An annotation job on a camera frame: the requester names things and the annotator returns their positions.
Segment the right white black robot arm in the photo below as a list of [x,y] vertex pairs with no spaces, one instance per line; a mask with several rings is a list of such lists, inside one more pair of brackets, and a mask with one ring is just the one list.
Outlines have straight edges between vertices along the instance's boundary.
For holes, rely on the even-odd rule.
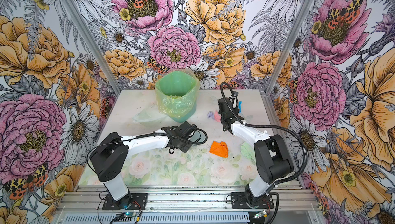
[[218,99],[219,115],[223,130],[250,144],[254,149],[258,175],[245,187],[242,202],[250,208],[259,207],[277,187],[277,180],[293,172],[294,166],[285,141],[280,135],[269,135],[237,121],[238,107],[233,107],[233,99]]

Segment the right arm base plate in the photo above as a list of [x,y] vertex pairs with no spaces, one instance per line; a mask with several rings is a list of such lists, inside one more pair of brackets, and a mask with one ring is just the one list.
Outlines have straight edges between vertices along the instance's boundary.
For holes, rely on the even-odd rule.
[[273,198],[269,195],[255,197],[250,192],[232,192],[230,204],[233,209],[273,209],[275,207]]

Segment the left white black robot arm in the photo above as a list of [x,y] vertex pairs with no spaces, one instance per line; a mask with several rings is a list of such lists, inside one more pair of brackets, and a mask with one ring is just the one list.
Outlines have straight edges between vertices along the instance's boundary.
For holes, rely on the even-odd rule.
[[120,136],[117,132],[88,152],[88,166],[108,193],[103,201],[104,211],[144,210],[148,194],[131,193],[121,174],[128,156],[150,150],[168,149],[187,153],[193,145],[206,143],[207,133],[187,121],[179,126],[167,126],[160,130],[137,136]]

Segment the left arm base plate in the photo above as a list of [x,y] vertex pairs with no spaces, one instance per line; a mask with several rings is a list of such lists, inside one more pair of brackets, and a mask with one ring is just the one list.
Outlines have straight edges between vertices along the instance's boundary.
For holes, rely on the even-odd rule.
[[105,197],[104,211],[118,210],[145,210],[147,204],[147,193],[128,193],[120,200],[115,200],[110,193]]

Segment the grey-blue dustpan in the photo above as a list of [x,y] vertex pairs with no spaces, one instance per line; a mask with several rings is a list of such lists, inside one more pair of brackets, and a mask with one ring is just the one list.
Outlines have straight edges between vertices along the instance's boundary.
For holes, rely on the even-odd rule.
[[207,142],[208,135],[204,130],[198,128],[188,140],[192,145],[202,145]]

